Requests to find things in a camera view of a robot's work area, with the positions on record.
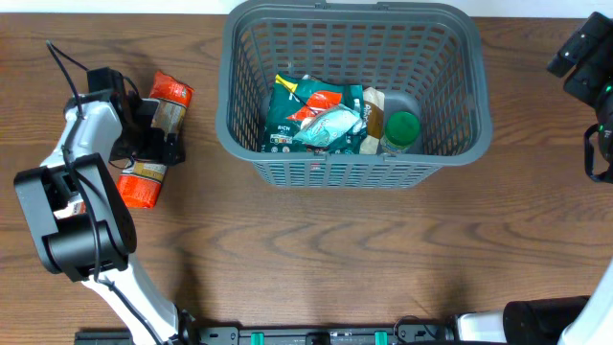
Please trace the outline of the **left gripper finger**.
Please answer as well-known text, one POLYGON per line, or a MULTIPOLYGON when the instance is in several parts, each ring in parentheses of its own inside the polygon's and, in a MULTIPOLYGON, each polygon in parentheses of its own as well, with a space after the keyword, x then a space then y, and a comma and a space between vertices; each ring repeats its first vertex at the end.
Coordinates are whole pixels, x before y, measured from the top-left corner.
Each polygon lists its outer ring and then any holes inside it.
POLYGON ((138 106, 138 126, 142 129, 151 127, 152 120, 158 110, 160 101, 157 99, 142 99, 138 106))
POLYGON ((165 166, 176 166, 186 159, 186 153, 178 134, 169 133, 164 140, 160 163, 165 166))

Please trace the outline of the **orange pasta package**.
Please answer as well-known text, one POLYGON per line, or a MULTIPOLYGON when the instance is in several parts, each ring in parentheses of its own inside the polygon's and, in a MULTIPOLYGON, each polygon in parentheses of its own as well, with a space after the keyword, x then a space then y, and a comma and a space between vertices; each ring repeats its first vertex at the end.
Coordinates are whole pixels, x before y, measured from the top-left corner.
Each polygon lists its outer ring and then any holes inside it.
POLYGON ((148 97, 136 108, 144 143, 129 156, 117 182, 127 207, 154 207, 168 168, 185 161, 180 132, 192 97, 187 84, 155 73, 148 97))

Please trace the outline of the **green coffee bag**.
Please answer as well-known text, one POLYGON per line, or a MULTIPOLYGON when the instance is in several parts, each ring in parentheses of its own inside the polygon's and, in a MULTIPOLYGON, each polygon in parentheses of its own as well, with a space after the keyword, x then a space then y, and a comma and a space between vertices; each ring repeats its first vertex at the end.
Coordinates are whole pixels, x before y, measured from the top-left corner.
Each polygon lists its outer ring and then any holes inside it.
POLYGON ((261 151, 359 153, 367 136, 367 125, 358 134, 345 134, 324 148, 306 146, 293 140, 293 136, 315 116, 339 104, 358 111, 364 119, 363 87, 359 84, 331 84, 310 75, 295 79, 278 74, 272 87, 261 151))

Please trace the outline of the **mint green wipes packet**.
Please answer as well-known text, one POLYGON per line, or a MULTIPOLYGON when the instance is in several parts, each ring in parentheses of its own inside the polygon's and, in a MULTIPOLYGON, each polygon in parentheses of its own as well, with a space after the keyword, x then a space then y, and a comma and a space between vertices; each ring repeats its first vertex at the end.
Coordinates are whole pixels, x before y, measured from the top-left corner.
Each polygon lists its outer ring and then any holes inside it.
POLYGON ((293 136, 306 146, 324 148, 345 134, 358 134, 366 123, 358 111, 343 104, 319 113, 293 136))

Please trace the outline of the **dried mushroom bag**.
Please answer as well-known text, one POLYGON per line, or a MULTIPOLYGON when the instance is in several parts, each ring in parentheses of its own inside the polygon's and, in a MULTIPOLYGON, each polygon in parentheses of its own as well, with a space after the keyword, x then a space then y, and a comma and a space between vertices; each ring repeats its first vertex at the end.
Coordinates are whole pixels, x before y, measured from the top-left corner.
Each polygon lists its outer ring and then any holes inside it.
POLYGON ((376 154, 382 137, 384 122, 385 95, 372 87, 363 93, 364 119, 367 125, 367 136, 360 145, 360 154, 376 154))

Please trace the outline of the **green lid jar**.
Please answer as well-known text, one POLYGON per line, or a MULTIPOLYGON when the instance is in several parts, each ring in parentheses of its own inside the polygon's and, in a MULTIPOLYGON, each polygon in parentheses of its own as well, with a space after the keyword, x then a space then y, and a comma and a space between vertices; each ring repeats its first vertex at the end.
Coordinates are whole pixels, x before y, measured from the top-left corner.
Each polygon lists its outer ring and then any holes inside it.
POLYGON ((407 153, 420 136, 420 119, 413 113, 399 111, 390 116, 383 136, 381 148, 389 154, 407 153))

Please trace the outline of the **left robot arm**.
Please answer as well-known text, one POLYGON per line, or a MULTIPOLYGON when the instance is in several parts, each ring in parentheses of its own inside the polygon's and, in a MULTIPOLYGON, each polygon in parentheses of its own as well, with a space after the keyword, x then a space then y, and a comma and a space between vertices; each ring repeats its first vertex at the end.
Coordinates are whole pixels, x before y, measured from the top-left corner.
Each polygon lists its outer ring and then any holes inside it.
POLYGON ((177 134, 154 126, 161 102, 126 91, 109 67, 87 73, 88 93, 64 108, 66 127, 39 167, 13 180, 43 266, 95 291, 127 325, 134 344, 195 344, 192 318, 164 297, 135 251, 131 214, 107 168, 123 158, 173 166, 177 134))

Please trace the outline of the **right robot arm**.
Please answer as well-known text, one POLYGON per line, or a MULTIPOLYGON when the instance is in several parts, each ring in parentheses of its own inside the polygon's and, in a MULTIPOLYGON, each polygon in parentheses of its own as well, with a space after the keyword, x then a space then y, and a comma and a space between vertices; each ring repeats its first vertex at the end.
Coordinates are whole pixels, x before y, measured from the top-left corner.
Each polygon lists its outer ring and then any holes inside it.
MULTIPOLYGON (((585 104, 595 120, 584 131, 584 173, 612 192, 612 19, 598 11, 556 52, 547 71, 565 78, 562 89, 585 104)), ((450 344, 610 344, 612 267, 590 295, 509 302, 500 311, 453 318, 450 344)))

